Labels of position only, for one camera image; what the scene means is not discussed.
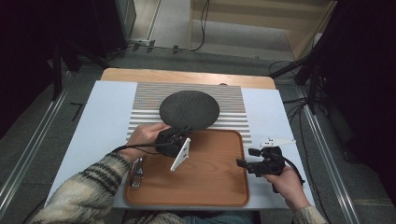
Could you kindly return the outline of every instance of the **person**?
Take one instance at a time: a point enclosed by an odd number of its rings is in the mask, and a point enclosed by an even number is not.
[[[170,128],[164,123],[139,125],[126,146],[153,144],[159,132]],[[51,196],[46,207],[40,210],[30,223],[104,223],[110,211],[114,195],[124,174],[138,158],[155,153],[155,147],[145,151],[125,148],[110,152],[84,171],[67,179]],[[293,222],[326,223],[318,210],[309,204],[294,170],[285,167],[283,173],[264,175],[273,183],[293,211]],[[183,212],[145,212],[132,217],[127,223],[252,223],[250,212],[229,211],[213,213],[213,216],[184,216]]]

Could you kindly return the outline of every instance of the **hand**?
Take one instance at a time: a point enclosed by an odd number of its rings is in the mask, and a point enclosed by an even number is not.
[[[310,205],[303,192],[300,179],[289,166],[285,166],[281,175],[264,175],[263,177],[274,184],[293,212]]]
[[[156,124],[143,124],[139,125],[134,129],[131,137],[128,142],[125,144],[126,146],[132,145],[143,145],[143,144],[154,144],[157,139],[158,133],[170,128],[169,125],[164,123],[156,123]],[[140,147],[148,153],[155,153],[155,147]],[[137,160],[139,157],[143,157],[148,155],[144,151],[138,150],[136,148],[126,148],[121,150],[120,153],[127,156],[130,162]]]

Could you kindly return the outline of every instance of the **sleeve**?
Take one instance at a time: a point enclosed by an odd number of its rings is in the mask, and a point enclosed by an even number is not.
[[[318,209],[314,206],[307,206],[301,208],[293,217],[294,224],[325,224],[328,223],[326,219],[320,214]]]
[[[110,211],[124,174],[131,164],[118,153],[66,180],[31,223],[97,223]]]

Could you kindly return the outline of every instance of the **wooden table top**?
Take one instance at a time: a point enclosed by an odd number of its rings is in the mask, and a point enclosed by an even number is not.
[[[239,76],[213,73],[193,73],[150,69],[108,68],[101,80],[131,82],[171,82],[186,84],[207,84],[240,86],[243,88],[275,90],[274,80],[270,77]]]

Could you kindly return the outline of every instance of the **person's left hand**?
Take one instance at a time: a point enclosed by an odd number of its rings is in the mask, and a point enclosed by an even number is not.
[[[168,128],[170,128],[170,126],[164,123],[139,125],[134,129],[134,132],[132,133],[131,137],[125,145],[132,146],[154,144],[155,140],[157,139],[158,133]],[[127,156],[129,161],[135,161],[137,160],[137,158],[146,156],[149,153],[156,153],[155,147],[140,147],[139,149],[126,148],[124,150],[121,150],[120,153]]]

